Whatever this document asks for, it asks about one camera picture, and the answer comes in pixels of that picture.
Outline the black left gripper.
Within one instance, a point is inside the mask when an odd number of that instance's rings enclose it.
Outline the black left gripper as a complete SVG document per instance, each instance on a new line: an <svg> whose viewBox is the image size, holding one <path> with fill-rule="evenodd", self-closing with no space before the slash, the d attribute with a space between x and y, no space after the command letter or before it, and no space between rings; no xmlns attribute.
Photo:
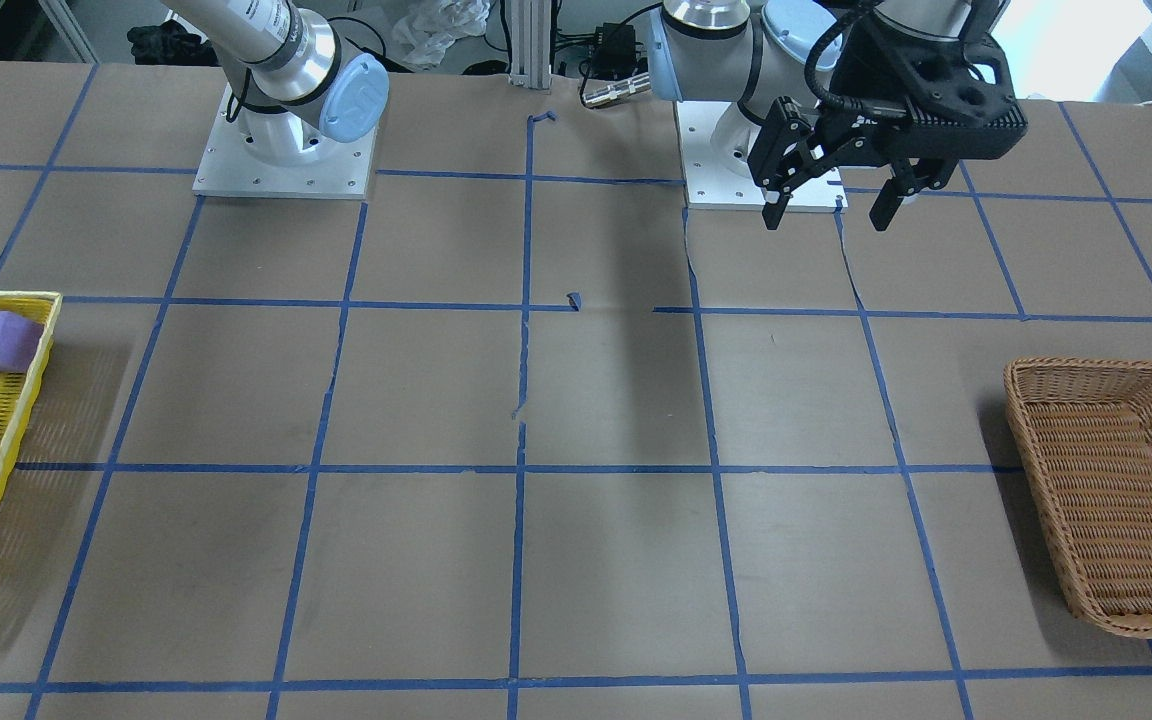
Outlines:
<svg viewBox="0 0 1152 720"><path fill-rule="evenodd" d="M758 126L748 169L763 194L764 227L776 232L808 181L846 167L887 168L890 176L870 206L874 232L887 232L905 200L942 190L965 158L952 132L918 118L874 120L831 108L810 115L780 96Z"/></svg>

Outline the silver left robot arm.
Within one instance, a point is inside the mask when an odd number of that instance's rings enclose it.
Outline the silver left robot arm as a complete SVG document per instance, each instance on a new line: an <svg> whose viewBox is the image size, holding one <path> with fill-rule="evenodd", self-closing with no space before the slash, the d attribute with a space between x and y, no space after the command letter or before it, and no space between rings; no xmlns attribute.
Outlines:
<svg viewBox="0 0 1152 720"><path fill-rule="evenodd" d="M887 168L884 232L965 159L1023 135L991 26L1001 1L664 1L649 12L649 79L673 103L721 103L714 145L774 232L799 188Z"/></svg>

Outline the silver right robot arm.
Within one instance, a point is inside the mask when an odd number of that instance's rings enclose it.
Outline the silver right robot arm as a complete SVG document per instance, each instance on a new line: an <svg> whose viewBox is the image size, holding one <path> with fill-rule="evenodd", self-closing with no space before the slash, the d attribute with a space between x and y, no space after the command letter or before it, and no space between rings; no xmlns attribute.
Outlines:
<svg viewBox="0 0 1152 720"><path fill-rule="evenodd" d="M381 109L387 105L391 81L381 68L379 56L349 46L332 28L328 18L306 9L297 9L293 1L174 1L184 9L187 20L200 20L200 31L217 41L221 63L237 68L236 79L230 79L234 106L221 104L212 124L210 141L197 170L195 182L198 195L196 213L188 232L196 229L200 218L202 197L225 199L324 199L364 200L361 223L366 215L365 194L376 159L376 128ZM228 123L227 108L237 109L243 103L256 101L250 120ZM677 103L675 118L679 141L687 172L689 200L699 199L702 190L698 174L717 170L721 181L735 181L732 170L718 170L719 160L732 160L732 147L710 146L710 136L717 138L719 126L727 115L745 122L737 113L735 101ZM776 475L896 475L910 469L901 457L896 442L896 460L890 464L723 464L717 460L717 448L710 448L704 462L535 462L526 460L526 423L517 414L525 409L529 397L529 353L532 314L579 313L579 293L564 304L536 304L531 300L531 213L535 183L548 184L622 184L666 185L667 179L605 179L585 176L547 176L536 174L535 127L545 120L558 120L548 113L526 118L526 172L524 173L468 173L434 170L384 170L388 176L414 179L458 179L458 181L509 181L524 187L524 240L522 240L522 291L520 301L511 304L458 304L458 302L362 301L351 300L349 288L340 300L237 300L237 297L195 297L175 295L179 270L183 268L185 245L180 247L177 264L172 270L168 287L154 296L83 296L97 305L156 306L154 333L160 332L166 311L172 306L238 306L238 309L333 310L340 314L339 340L346 338L349 314L356 310L412 311L412 313L477 313L517 314L521 323L518 406L511 410L511 420L518 420L518 447L515 458L508 462L325 462L323 452L329 418L324 415L314 435L314 452L306 462L132 462L113 460L104 462L20 462L20 447L26 437L26 425L41 391L41 374L50 363L58 318L61 310L56 291L0 290L0 486L14 473L575 473L575 471L645 471L645 473L776 473ZM270 135L265 145L283 156L260 156L260 132L291 135L276 141Z"/></svg>

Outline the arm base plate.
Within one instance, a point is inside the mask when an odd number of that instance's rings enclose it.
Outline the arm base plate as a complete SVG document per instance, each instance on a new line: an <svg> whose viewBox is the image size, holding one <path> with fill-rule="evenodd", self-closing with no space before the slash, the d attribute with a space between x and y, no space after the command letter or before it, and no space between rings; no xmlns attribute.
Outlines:
<svg viewBox="0 0 1152 720"><path fill-rule="evenodd" d="M289 113L238 111L228 122L230 88L195 173L192 190L217 199L365 200L379 128L361 141L332 141Z"/></svg>
<svg viewBox="0 0 1152 720"><path fill-rule="evenodd" d="M687 209L755 211L765 206L748 168L758 127L736 104L675 104Z"/></svg>

